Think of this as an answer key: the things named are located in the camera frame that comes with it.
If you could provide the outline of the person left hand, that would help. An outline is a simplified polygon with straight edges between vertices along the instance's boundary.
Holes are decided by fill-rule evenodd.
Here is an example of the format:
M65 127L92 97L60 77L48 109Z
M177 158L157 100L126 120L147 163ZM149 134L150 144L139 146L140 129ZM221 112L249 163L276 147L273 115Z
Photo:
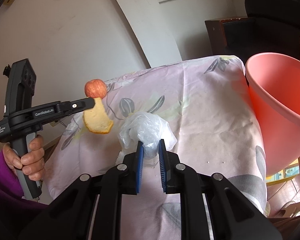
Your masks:
M10 148L9 144L3 146L2 152L7 166L16 174L16 168L32 181L42 180L45 174L43 137L38 135L29 144L30 152L22 157Z

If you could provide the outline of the purple sleeve left forearm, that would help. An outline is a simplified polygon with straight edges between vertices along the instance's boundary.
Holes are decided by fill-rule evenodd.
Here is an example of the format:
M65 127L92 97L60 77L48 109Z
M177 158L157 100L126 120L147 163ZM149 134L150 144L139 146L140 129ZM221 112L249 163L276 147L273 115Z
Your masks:
M0 217L9 215L30 217L41 213L48 206L23 198L23 190L17 176L10 170L0 152Z

